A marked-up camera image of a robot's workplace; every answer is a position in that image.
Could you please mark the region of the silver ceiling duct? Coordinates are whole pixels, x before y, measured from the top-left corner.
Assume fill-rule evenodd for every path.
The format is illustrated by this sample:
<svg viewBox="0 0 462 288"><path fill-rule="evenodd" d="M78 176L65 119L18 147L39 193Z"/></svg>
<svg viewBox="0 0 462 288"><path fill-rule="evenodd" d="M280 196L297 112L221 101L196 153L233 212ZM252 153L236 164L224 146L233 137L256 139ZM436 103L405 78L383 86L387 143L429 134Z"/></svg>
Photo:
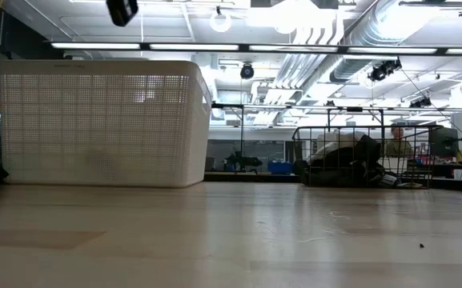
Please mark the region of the silver ceiling duct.
<svg viewBox="0 0 462 288"><path fill-rule="evenodd" d="M398 46L425 26L447 0L379 0L344 39L349 46Z"/></svg>

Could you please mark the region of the black table frame rail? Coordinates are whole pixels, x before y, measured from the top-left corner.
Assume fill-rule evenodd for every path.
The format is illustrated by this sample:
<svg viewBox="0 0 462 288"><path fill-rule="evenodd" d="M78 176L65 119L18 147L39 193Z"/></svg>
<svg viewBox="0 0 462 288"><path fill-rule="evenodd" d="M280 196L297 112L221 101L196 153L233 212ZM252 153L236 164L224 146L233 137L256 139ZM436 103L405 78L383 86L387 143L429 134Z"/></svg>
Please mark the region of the black table frame rail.
<svg viewBox="0 0 462 288"><path fill-rule="evenodd" d="M300 183L300 177L287 174L254 174L231 172L205 172L205 182L265 182ZM429 189L462 191L462 180L434 178L428 184Z"/></svg>

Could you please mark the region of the black ceiling device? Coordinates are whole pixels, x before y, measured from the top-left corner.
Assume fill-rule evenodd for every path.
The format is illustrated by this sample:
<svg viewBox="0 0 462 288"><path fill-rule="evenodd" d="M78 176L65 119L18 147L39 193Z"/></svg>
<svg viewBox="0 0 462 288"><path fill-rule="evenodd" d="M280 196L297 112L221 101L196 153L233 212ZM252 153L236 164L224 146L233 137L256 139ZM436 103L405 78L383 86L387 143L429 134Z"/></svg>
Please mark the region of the black ceiling device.
<svg viewBox="0 0 462 288"><path fill-rule="evenodd" d="M396 60L383 61L372 67L372 71L368 74L368 79L372 82L381 82L401 68L402 65L399 58Z"/></svg>

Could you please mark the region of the black underwear with grey waistband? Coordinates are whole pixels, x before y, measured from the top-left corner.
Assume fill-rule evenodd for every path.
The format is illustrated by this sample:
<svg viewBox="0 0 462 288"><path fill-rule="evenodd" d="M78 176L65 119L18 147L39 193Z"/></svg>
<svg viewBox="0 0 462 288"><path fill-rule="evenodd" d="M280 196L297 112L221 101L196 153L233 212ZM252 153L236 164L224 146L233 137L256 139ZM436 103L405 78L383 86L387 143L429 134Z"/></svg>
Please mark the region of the black underwear with grey waistband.
<svg viewBox="0 0 462 288"><path fill-rule="evenodd" d="M366 134L353 146L327 154L303 165L300 181L305 186L377 186L385 174L379 164L382 146Z"/></svg>

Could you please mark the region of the white plastic laundry basket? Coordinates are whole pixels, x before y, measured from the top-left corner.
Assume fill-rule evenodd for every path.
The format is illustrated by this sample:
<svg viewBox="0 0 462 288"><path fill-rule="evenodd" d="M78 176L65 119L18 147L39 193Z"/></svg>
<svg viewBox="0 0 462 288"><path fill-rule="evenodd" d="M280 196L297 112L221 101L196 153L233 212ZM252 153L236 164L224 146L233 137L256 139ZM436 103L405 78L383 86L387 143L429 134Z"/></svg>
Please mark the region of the white plastic laundry basket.
<svg viewBox="0 0 462 288"><path fill-rule="evenodd" d="M9 60L0 105L10 183L183 188L203 180L211 95L193 62Z"/></svg>

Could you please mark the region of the person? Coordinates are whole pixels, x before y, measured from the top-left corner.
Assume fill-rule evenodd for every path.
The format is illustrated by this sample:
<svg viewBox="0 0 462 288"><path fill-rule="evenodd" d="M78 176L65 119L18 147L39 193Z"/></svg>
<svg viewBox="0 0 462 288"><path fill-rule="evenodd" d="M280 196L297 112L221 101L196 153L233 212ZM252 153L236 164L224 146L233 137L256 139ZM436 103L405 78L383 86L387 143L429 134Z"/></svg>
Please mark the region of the person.
<svg viewBox="0 0 462 288"><path fill-rule="evenodd" d="M392 125L391 139L386 140L385 155L389 158L410 157L412 146L404 137L404 129L400 126Z"/></svg>

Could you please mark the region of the dark background monitor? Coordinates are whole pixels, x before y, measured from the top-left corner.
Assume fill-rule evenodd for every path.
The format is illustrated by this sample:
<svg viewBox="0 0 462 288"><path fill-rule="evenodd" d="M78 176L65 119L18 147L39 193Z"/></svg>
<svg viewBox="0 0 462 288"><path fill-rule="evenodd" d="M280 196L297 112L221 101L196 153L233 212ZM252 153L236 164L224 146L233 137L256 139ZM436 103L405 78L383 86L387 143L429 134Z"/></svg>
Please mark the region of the dark background monitor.
<svg viewBox="0 0 462 288"><path fill-rule="evenodd" d="M437 157L455 157L458 152L458 132L451 128L436 128L429 135L430 152Z"/></svg>

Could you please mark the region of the blue storage bin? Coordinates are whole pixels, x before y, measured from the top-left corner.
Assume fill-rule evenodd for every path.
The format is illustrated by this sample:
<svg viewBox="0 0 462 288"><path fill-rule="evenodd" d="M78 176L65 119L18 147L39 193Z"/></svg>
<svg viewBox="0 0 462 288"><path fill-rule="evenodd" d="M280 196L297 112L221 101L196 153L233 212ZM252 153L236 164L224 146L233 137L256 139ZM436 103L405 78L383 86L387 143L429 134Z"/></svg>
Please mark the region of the blue storage bin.
<svg viewBox="0 0 462 288"><path fill-rule="evenodd" d="M267 168L271 174L290 174L292 172L290 162L269 162Z"/></svg>

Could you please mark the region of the black bar with light tubes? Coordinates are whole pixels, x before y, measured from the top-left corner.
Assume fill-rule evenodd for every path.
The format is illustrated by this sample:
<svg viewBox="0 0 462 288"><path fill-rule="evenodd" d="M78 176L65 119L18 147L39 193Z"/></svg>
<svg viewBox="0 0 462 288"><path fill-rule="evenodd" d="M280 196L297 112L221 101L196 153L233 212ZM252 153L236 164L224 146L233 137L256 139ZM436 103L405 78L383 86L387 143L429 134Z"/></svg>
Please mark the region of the black bar with light tubes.
<svg viewBox="0 0 462 288"><path fill-rule="evenodd" d="M242 54L336 54L373 56L462 57L462 46L345 46L173 42L51 42L60 50L212 52Z"/></svg>

